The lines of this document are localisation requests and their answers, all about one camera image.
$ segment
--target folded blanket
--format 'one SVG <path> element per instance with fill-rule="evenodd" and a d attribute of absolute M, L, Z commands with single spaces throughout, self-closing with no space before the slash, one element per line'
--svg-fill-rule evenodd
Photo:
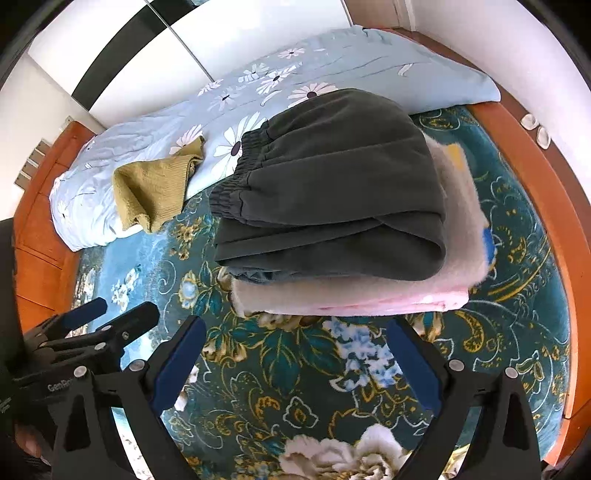
<path fill-rule="evenodd" d="M 267 285 L 233 280 L 232 301 L 240 316 L 254 312 L 291 315 L 377 316 L 457 309 L 469 287 L 488 272 L 483 241 L 488 221 L 459 145 L 446 147 L 426 136 L 444 191 L 446 259 L 441 270 L 422 281 L 375 277 L 294 280 Z"/>

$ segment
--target white flower pattern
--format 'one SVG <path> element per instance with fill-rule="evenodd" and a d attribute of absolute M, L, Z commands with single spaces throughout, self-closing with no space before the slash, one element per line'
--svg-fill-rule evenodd
<path fill-rule="evenodd" d="M 123 313 L 129 305 L 129 294 L 135 290 L 135 283 L 139 279 L 139 268 L 132 268 L 127 272 L 123 283 L 117 280 L 117 283 L 111 287 L 111 301 L 119 306 L 119 311 Z"/>
<path fill-rule="evenodd" d="M 365 325 L 348 325 L 332 317 L 322 324 L 335 339 L 339 356 L 346 360 L 343 376 L 331 379 L 330 385 L 337 391 L 351 392 L 364 387 L 373 379 L 380 388 L 394 385 L 394 375 L 402 371 L 387 344 L 373 343 L 374 334 Z"/>
<path fill-rule="evenodd" d="M 303 48 L 288 48 L 287 50 L 279 52 L 278 57 L 281 59 L 288 59 L 289 60 L 290 58 L 297 57 L 299 55 L 302 55 L 305 52 L 306 52 L 306 50 Z"/>
<path fill-rule="evenodd" d="M 291 95 L 287 97 L 289 99 L 296 99 L 295 102 L 288 105 L 288 108 L 291 108 L 298 103 L 305 102 L 309 98 L 314 98 L 318 95 L 322 95 L 323 93 L 335 92 L 337 90 L 338 88 L 336 85 L 330 85 L 326 82 L 304 85 L 303 87 L 292 91 Z"/>
<path fill-rule="evenodd" d="M 212 168 L 214 178 L 219 180 L 224 179 L 228 175 L 234 173 L 238 159 L 242 156 L 242 136 L 250 130 L 259 128 L 266 118 L 260 118 L 260 112 L 255 112 L 253 115 L 245 116 L 238 122 L 236 128 L 228 128 L 223 136 L 226 138 L 225 145 L 218 145 L 214 157 L 223 157 Z"/>
<path fill-rule="evenodd" d="M 57 192 L 57 189 L 60 187 L 60 183 L 62 181 L 62 179 L 64 178 L 64 175 L 66 175 L 66 173 L 62 173 L 61 175 L 59 175 L 54 181 L 53 181 L 53 186 L 51 187 L 51 192 L 49 193 L 49 197 L 53 197 L 55 195 L 55 193 Z"/>
<path fill-rule="evenodd" d="M 375 424 L 365 430 L 355 447 L 297 435 L 285 443 L 279 463 L 284 473 L 301 479 L 332 478 L 346 472 L 349 480 L 392 480 L 409 456 L 389 429 Z"/>
<path fill-rule="evenodd" d="M 223 79 L 219 79 L 219 80 L 216 80 L 215 82 L 208 83 L 205 87 L 203 87 L 201 90 L 199 90 L 199 93 L 197 94 L 197 96 L 201 97 L 201 95 L 209 92 L 210 90 L 220 88 L 222 82 L 223 82 Z"/>
<path fill-rule="evenodd" d="M 228 87 L 222 91 L 220 95 L 217 95 L 213 98 L 213 102 L 208 107 L 208 111 L 210 111 L 214 107 L 218 107 L 218 111 L 221 112 L 224 108 L 228 107 L 230 109 L 236 106 L 236 98 L 240 97 L 242 90 L 244 87 Z"/>
<path fill-rule="evenodd" d="M 70 212 L 68 210 L 68 206 L 66 205 L 66 202 L 64 202 L 63 200 L 60 200 L 59 202 L 57 202 L 57 213 L 59 215 L 61 215 L 64 223 L 67 226 L 70 226 L 72 224 L 72 219 L 70 218 Z"/>
<path fill-rule="evenodd" d="M 267 73 L 267 75 L 261 80 L 261 84 L 257 87 L 256 92 L 259 95 L 266 95 L 271 90 L 273 90 L 273 88 L 279 85 L 280 82 L 285 80 L 295 69 L 296 66 L 291 65 L 287 68 L 273 70 L 272 72 Z"/>
<path fill-rule="evenodd" d="M 203 135 L 202 125 L 195 125 L 186 131 L 181 138 L 177 140 L 177 144 L 170 147 L 170 155 L 174 155 L 185 145 L 189 145 L 191 142 L 197 140 L 199 135 Z"/>
<path fill-rule="evenodd" d="M 269 67 L 267 65 L 265 65 L 264 63 L 260 63 L 258 66 L 256 65 L 256 63 L 253 63 L 250 70 L 244 70 L 244 72 L 243 72 L 244 75 L 242 75 L 241 77 L 238 77 L 238 83 L 254 82 L 255 80 L 258 80 L 259 78 L 261 78 L 261 76 L 266 75 L 266 72 L 268 70 L 269 70 Z"/>

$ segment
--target white wall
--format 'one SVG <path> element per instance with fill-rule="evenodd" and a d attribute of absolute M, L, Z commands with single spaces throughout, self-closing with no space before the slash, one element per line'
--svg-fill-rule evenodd
<path fill-rule="evenodd" d="M 52 144 L 66 118 L 100 133 L 104 128 L 24 54 L 0 90 L 0 219 L 22 196 L 18 172 L 41 139 Z"/>
<path fill-rule="evenodd" d="M 591 91 L 517 0 L 412 0 L 415 27 L 487 72 L 546 126 L 591 199 Z"/>

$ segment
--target wooden bed frame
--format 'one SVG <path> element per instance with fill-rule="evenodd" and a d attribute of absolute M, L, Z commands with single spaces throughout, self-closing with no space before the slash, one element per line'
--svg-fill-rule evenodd
<path fill-rule="evenodd" d="M 72 306 L 79 255 L 53 228 L 49 193 L 53 181 L 70 168 L 92 137 L 84 125 L 70 123 L 39 165 L 14 214 L 15 293 L 23 331 Z"/>
<path fill-rule="evenodd" d="M 463 57 L 424 35 L 393 31 L 435 52 L 472 66 Z M 545 460 L 555 465 L 580 443 L 591 425 L 591 207 L 568 163 L 552 145 L 543 152 L 519 125 L 525 109 L 503 88 L 500 103 L 470 106 L 480 124 L 527 190 L 544 222 L 566 290 L 571 328 L 570 385 L 559 438 Z M 76 281 L 78 255 L 57 236 L 49 211 L 54 179 L 66 171 L 93 137 L 72 122 L 47 154 L 22 197 L 14 217 L 17 256 L 16 293 L 23 330 L 68 311 Z"/>

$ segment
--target white daisy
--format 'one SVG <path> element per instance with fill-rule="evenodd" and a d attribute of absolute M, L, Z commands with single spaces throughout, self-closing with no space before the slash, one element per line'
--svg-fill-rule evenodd
<path fill-rule="evenodd" d="M 224 110 L 226 107 L 234 108 L 236 106 L 236 100 L 234 99 L 240 97 L 241 93 L 239 93 L 239 91 L 243 88 L 245 87 L 228 87 L 227 89 L 223 90 L 220 95 L 214 97 L 214 100 L 207 111 L 210 111 L 216 106 L 219 107 L 219 112 Z"/>
<path fill-rule="evenodd" d="M 267 76 L 261 80 L 261 85 L 256 89 L 256 92 L 259 95 L 269 93 L 273 88 L 279 85 L 280 82 L 285 80 L 295 69 L 296 66 L 292 65 L 286 69 L 273 70 L 272 72 L 267 73 Z"/>
<path fill-rule="evenodd" d="M 261 76 L 265 75 L 265 73 L 269 70 L 269 67 L 264 63 L 259 64 L 256 66 L 256 63 L 252 64 L 252 68 L 250 70 L 244 70 L 243 76 L 238 77 L 238 82 L 253 82 L 254 80 L 258 80 Z"/>
<path fill-rule="evenodd" d="M 301 88 L 295 89 L 293 92 L 291 92 L 291 95 L 287 97 L 291 99 L 297 99 L 295 102 L 290 103 L 288 108 L 291 108 L 298 103 L 305 102 L 308 98 L 314 98 L 318 95 L 322 95 L 323 93 L 335 92 L 337 90 L 338 88 L 335 85 L 329 85 L 325 82 L 304 85 Z"/>
<path fill-rule="evenodd" d="M 250 118 L 244 117 L 236 128 L 228 128 L 223 136 L 226 138 L 225 145 L 218 145 L 213 153 L 214 157 L 223 157 L 212 168 L 212 174 L 219 180 L 232 175 L 236 170 L 238 159 L 242 156 L 242 135 L 250 130 L 259 128 L 266 118 L 259 119 L 260 112 L 255 112 Z"/>
<path fill-rule="evenodd" d="M 197 94 L 198 97 L 201 97 L 201 95 L 203 95 L 206 92 L 209 92 L 210 90 L 219 88 L 220 85 L 222 84 L 223 79 L 219 79 L 216 80 L 215 82 L 212 83 L 208 83 L 205 87 L 203 87 L 201 90 L 199 90 L 199 93 Z"/>
<path fill-rule="evenodd" d="M 191 142 L 197 140 L 199 135 L 203 135 L 201 124 L 195 125 L 190 130 L 187 130 L 183 136 L 177 140 L 177 144 L 173 147 L 170 147 L 170 155 L 174 155 L 185 145 L 189 145 Z"/>
<path fill-rule="evenodd" d="M 70 219 L 70 212 L 68 211 L 68 206 L 66 202 L 60 200 L 57 202 L 57 213 L 61 216 L 62 220 L 66 225 L 70 225 L 72 220 Z"/>
<path fill-rule="evenodd" d="M 298 55 L 301 55 L 305 52 L 306 51 L 303 48 L 288 48 L 287 50 L 284 50 L 279 53 L 279 58 L 290 59 L 292 57 L 297 57 Z"/>
<path fill-rule="evenodd" d="M 55 193 L 57 192 L 57 189 L 60 187 L 60 182 L 62 180 L 62 178 L 64 177 L 65 173 L 62 173 L 59 177 L 57 177 L 54 181 L 53 181 L 53 187 L 51 187 L 51 192 L 49 193 L 49 197 L 53 197 L 55 195 Z"/>

